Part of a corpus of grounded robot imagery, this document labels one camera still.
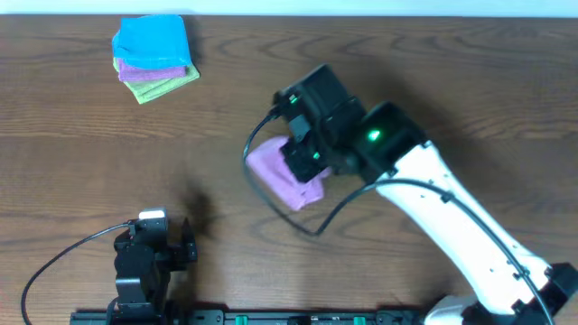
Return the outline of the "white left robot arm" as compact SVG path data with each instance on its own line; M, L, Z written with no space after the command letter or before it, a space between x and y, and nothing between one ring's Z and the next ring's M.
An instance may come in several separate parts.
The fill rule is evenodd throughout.
M171 274L198 259L190 223L180 226L181 241L169 242L166 218L130 220L114 242L117 297L107 307L106 324L186 324L184 312L167 299Z

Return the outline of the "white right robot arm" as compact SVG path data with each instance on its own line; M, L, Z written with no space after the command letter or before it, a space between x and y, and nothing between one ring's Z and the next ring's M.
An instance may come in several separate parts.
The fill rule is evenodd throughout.
M366 110L322 65L275 93L288 124L284 160L299 181L325 169L357 174L403 210L452 260L473 290L448 296L427 324L550 324L577 291L577 272L551 265L512 237L453 175L434 143L385 102Z

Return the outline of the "pink microfibre cloth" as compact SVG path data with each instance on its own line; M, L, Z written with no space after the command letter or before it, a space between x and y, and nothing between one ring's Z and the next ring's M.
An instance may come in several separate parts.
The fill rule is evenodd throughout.
M290 210L299 211L324 197L322 180L331 175L331 168L326 168L310 181L298 181L281 153L281 147L288 141L286 135L264 141L248 154L247 163L278 199Z

